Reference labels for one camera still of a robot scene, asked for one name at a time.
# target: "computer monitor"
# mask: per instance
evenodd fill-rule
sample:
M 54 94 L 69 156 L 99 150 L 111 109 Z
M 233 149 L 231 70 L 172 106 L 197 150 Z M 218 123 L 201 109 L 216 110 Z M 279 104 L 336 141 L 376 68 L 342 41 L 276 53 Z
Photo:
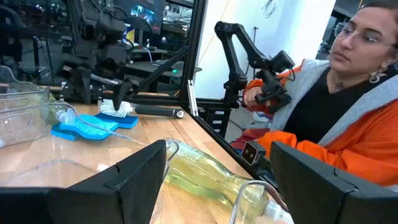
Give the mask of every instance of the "computer monitor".
M 160 34 L 165 0 L 117 0 L 114 3 L 122 7 L 129 16 L 145 19 L 152 26 L 154 34 Z

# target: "black shirt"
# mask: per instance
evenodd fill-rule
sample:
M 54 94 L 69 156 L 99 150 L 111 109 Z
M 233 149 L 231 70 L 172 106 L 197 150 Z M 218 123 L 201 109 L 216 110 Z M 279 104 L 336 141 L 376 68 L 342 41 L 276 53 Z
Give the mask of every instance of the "black shirt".
M 382 77 L 375 84 L 365 81 L 330 94 L 326 80 L 329 71 L 326 69 L 299 101 L 285 125 L 284 131 L 295 134 L 297 141 L 318 143 L 363 94 L 392 77 Z

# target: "gray hood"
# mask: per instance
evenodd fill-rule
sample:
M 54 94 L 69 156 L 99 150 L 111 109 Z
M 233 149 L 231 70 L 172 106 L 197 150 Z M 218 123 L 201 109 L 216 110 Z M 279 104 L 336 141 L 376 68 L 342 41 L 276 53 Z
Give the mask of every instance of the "gray hood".
M 304 61 L 302 71 L 296 75 L 296 80 L 286 83 L 286 89 L 292 97 L 292 102 L 276 112 L 272 120 L 271 131 L 282 131 L 285 128 L 286 122 L 297 103 L 328 67 L 329 61 Z M 326 146 L 340 134 L 343 134 L 347 127 L 356 122 L 362 115 L 387 105 L 396 99 L 398 99 L 398 75 L 365 93 L 325 134 L 318 144 Z

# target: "white wall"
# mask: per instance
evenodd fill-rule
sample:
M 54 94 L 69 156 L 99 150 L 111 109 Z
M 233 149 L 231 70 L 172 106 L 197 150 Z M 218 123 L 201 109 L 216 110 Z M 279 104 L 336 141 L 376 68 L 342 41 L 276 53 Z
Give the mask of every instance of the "white wall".
M 218 21 L 242 24 L 253 37 L 258 27 L 256 46 L 265 55 L 276 55 L 285 50 L 300 64 L 304 58 L 315 58 L 335 0 L 279 0 L 275 13 L 264 18 L 261 7 L 266 0 L 208 0 L 198 67 L 203 71 L 195 77 L 198 98 L 224 97 L 223 83 L 229 69 L 220 40 L 214 33 Z M 242 70 L 248 64 L 247 55 L 237 39 L 235 50 Z

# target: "white brush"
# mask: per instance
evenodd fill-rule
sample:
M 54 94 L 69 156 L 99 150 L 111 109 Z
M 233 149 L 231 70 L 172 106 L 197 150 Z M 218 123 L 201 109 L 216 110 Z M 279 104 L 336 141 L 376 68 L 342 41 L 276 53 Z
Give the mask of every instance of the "white brush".
M 114 116 L 117 118 L 124 118 L 132 112 L 135 112 L 137 114 L 166 116 L 172 118 L 184 117 L 184 110 L 181 109 L 163 108 L 159 106 L 137 105 L 125 101 L 122 101 L 119 110 L 116 111 L 114 109 L 112 100 L 103 100 L 103 102 L 101 103 L 100 110 L 103 114 Z

